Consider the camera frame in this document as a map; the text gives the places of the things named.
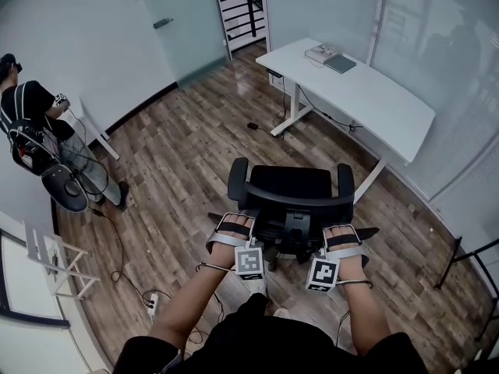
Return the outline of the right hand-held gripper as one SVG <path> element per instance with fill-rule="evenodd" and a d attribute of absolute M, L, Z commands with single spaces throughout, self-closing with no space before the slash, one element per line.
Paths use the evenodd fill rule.
<path fill-rule="evenodd" d="M 306 289 L 309 291 L 329 292 L 337 285 L 341 285 L 342 281 L 338 278 L 338 271 L 340 267 L 340 258 L 361 255 L 363 269 L 369 262 L 369 257 L 366 254 L 363 242 L 360 240 L 355 228 L 351 224 L 340 224 L 330 226 L 349 225 L 354 229 L 355 234 L 359 239 L 359 246 L 353 249 L 344 249 L 337 252 L 328 252 L 324 233 L 323 233 L 323 247 L 318 253 L 313 254 L 313 261 L 309 268 L 306 280 Z"/>

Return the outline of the black office chair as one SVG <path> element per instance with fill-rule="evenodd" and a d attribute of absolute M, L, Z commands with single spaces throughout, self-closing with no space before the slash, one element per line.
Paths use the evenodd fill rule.
<path fill-rule="evenodd" d="M 263 244 L 264 272 L 274 269 L 278 254 L 293 255 L 299 263 L 313 261 L 323 247 L 323 229 L 352 224 L 355 196 L 352 169 L 337 166 L 338 194 L 331 191 L 331 174 L 316 168 L 256 165 L 234 160 L 228 179 L 228 198 L 235 213 L 256 218 L 257 241 Z M 377 228 L 356 230 L 363 242 Z"/>

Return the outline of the person's left forearm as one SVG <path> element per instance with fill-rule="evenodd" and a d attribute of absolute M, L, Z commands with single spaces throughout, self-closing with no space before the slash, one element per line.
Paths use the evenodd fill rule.
<path fill-rule="evenodd" d="M 231 269 L 235 262 L 234 259 L 213 258 L 209 264 L 225 270 L 202 266 L 163 307 L 149 331 L 149 336 L 163 340 L 184 352 L 189 335 L 224 279 L 226 269 Z"/>

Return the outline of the person's right forearm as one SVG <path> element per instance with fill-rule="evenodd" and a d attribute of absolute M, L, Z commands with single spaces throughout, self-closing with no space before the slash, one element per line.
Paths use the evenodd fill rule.
<path fill-rule="evenodd" d="M 367 280 L 342 281 L 341 286 L 349 304 L 352 341 L 364 356 L 389 337 L 391 330 Z"/>

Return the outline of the white desk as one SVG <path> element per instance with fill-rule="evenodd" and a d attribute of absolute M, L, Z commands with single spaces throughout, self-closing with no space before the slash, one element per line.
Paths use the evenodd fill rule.
<path fill-rule="evenodd" d="M 306 90 L 375 136 L 405 164 L 412 163 L 430 130 L 434 110 L 365 63 L 357 62 L 343 74 L 313 64 L 304 53 L 318 44 L 305 38 L 256 59 L 265 69 L 283 75 L 283 87 L 291 97 L 289 117 L 271 135 L 283 133 L 313 111 L 312 104 L 299 105 L 300 92 Z"/>

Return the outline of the person's left hand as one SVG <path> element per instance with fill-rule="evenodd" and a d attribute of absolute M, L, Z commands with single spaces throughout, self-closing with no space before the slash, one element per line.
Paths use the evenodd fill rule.
<path fill-rule="evenodd" d="M 216 227 L 212 236 L 215 240 L 211 242 L 210 263 L 231 269 L 235 264 L 234 248 L 235 242 L 230 244 L 219 242 L 218 239 L 240 239 L 244 242 L 250 236 L 254 218 L 246 215 L 227 213 L 223 216 L 223 221 Z"/>

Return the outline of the person's right hand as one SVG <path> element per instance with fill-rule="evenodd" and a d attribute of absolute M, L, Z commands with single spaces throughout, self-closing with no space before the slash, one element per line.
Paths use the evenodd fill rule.
<path fill-rule="evenodd" d="M 349 225 L 335 226 L 323 230 L 328 252 L 353 249 L 359 246 L 359 239 Z M 338 278 L 341 281 L 365 280 L 362 256 L 354 255 L 340 258 Z"/>

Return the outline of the person's left white shoe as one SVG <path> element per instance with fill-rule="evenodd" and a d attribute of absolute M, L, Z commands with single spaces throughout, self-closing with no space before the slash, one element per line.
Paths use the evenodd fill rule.
<path fill-rule="evenodd" d="M 261 279 L 249 280 L 247 282 L 250 295 L 260 294 L 267 297 L 267 280 L 265 277 Z"/>

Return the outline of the person's black clothing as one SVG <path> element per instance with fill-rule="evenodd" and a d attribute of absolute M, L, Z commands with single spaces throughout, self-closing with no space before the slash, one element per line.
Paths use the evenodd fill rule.
<path fill-rule="evenodd" d="M 336 347 L 316 326 L 264 315 L 266 303 L 251 296 L 187 359 L 163 340 L 132 337 L 113 374 L 428 374 L 405 333 L 357 356 Z"/>

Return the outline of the black round pad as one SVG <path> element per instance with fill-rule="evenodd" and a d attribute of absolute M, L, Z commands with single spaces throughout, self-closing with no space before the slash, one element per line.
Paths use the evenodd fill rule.
<path fill-rule="evenodd" d="M 51 198 L 63 209 L 81 213 L 88 207 L 87 194 L 78 178 L 63 164 L 47 170 L 41 181 Z"/>

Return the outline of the grey-green notebook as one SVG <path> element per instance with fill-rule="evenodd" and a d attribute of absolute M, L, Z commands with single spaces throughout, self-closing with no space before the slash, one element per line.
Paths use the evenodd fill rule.
<path fill-rule="evenodd" d="M 337 73 L 343 74 L 354 68 L 357 63 L 344 55 L 335 55 L 324 62 L 324 66 L 334 70 Z"/>

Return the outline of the picture cover book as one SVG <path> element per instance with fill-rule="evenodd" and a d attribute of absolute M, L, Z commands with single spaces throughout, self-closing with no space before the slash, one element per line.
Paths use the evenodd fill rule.
<path fill-rule="evenodd" d="M 321 65 L 324 65 L 326 61 L 338 56 L 340 52 L 330 44 L 319 44 L 310 49 L 307 49 L 304 55 Z"/>

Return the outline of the black framed board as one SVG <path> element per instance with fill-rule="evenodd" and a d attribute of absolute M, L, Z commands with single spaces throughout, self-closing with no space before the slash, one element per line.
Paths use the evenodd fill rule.
<path fill-rule="evenodd" d="M 58 330 L 70 328 L 48 288 L 44 270 L 28 260 L 26 244 L 0 230 L 0 319 Z"/>

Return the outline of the black metal railing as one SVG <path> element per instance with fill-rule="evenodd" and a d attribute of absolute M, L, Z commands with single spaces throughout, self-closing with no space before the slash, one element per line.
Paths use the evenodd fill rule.
<path fill-rule="evenodd" d="M 263 0 L 219 0 L 219 6 L 231 53 L 266 38 Z"/>

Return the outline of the frosted glass door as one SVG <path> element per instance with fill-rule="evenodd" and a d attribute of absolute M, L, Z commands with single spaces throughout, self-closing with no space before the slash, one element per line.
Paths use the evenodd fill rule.
<path fill-rule="evenodd" d="M 228 42 L 219 0 L 143 0 L 175 81 L 186 86 L 229 60 Z"/>

